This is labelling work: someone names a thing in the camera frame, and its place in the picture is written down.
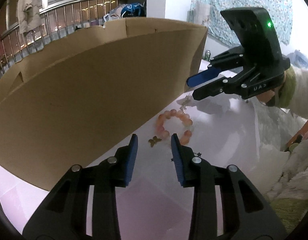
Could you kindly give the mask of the right forearm cream sleeve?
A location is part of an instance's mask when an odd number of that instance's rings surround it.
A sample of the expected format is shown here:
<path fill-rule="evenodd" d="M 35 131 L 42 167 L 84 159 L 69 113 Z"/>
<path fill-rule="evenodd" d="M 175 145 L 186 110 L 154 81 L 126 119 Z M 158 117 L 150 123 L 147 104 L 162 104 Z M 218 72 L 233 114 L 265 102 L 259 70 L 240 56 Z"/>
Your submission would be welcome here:
<path fill-rule="evenodd" d="M 294 114 L 308 119 L 308 70 L 291 65 L 285 77 L 278 107 L 290 109 Z"/>

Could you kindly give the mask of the right hand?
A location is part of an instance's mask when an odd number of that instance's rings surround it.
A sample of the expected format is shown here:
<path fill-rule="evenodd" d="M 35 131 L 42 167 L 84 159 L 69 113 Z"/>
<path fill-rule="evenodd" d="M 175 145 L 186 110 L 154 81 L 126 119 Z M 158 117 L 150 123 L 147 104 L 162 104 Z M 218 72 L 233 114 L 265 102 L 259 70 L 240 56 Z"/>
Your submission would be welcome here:
<path fill-rule="evenodd" d="M 256 96 L 257 99 L 268 107 L 279 104 L 279 90 L 269 90 Z"/>

